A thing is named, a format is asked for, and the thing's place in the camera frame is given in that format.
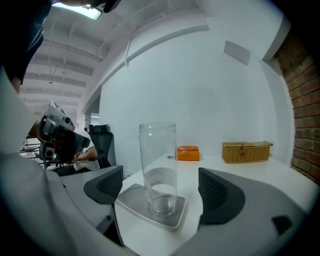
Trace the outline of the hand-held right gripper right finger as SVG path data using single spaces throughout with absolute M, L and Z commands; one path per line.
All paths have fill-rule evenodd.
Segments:
M 200 167 L 203 213 L 196 234 L 174 256 L 275 256 L 306 212 L 278 188 Z

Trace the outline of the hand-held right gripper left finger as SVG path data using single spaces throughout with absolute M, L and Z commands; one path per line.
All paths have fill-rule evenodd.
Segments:
M 123 167 L 61 176 L 60 180 L 75 207 L 100 233 L 115 221 L 115 201 L 123 186 Z

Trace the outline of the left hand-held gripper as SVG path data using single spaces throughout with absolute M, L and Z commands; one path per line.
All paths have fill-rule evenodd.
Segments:
M 90 144 L 90 139 L 73 131 L 71 118 L 52 101 L 37 126 L 39 156 L 43 160 L 70 163 L 75 155 Z

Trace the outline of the grey pad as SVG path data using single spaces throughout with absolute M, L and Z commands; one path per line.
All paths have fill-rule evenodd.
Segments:
M 168 215 L 155 214 L 152 213 L 152 206 L 148 201 L 145 187 L 137 183 L 121 192 L 116 202 L 139 219 L 170 232 L 179 230 L 185 221 L 186 200 L 184 197 L 176 197 L 173 211 Z

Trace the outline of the clear plastic cup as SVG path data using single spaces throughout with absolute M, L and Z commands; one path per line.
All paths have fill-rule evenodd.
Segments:
M 173 214 L 178 193 L 177 130 L 174 122 L 139 125 L 140 159 L 151 215 Z

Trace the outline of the black office chair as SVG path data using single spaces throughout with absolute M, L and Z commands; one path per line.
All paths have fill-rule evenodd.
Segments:
M 89 134 L 97 150 L 97 161 L 101 169 L 116 166 L 114 135 L 108 124 L 90 125 Z

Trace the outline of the white table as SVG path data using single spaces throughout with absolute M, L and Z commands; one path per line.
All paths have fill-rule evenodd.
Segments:
M 199 168 L 213 169 L 241 187 L 245 206 L 222 225 L 199 226 L 203 213 Z M 227 164 L 219 155 L 177 163 L 177 193 L 186 200 L 183 223 L 169 231 L 115 206 L 124 244 L 140 256 L 272 255 L 298 229 L 320 194 L 320 187 L 299 172 L 270 158 L 266 162 Z

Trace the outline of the black metal railing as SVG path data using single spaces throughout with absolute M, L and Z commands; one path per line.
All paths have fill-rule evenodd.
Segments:
M 39 153 L 40 153 L 40 143 L 31 143 L 28 144 L 28 142 L 25 142 L 24 145 L 20 149 L 20 155 L 34 160 L 38 164 L 42 165 L 42 167 L 46 170 L 48 167 L 53 166 L 53 167 L 61 167 L 62 165 L 58 162 L 53 162 L 49 160 L 43 160 L 40 159 Z

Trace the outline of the orange pouch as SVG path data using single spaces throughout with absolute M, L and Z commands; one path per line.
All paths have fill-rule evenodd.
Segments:
M 178 161 L 200 161 L 200 151 L 197 146 L 178 146 L 176 150 Z

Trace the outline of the person's black shirt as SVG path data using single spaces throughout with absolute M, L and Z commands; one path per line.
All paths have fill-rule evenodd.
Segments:
M 23 84 L 28 65 L 41 46 L 43 27 L 51 0 L 5 1 L 11 4 L 12 17 L 0 15 L 0 67 L 2 66 L 17 93 Z

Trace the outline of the ceiling light panel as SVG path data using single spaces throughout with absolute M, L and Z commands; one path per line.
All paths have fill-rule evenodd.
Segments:
M 62 2 L 55 2 L 51 5 L 55 8 L 60 8 L 68 11 L 75 12 L 77 14 L 83 15 L 87 18 L 90 18 L 94 21 L 96 21 L 102 14 L 102 11 L 97 8 L 89 8 L 88 5 L 84 6 L 72 6 L 72 5 L 66 5 Z

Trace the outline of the white wall cover plate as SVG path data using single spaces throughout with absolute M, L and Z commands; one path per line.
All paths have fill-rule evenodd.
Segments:
M 224 53 L 246 66 L 249 64 L 251 52 L 238 44 L 226 40 L 224 44 Z

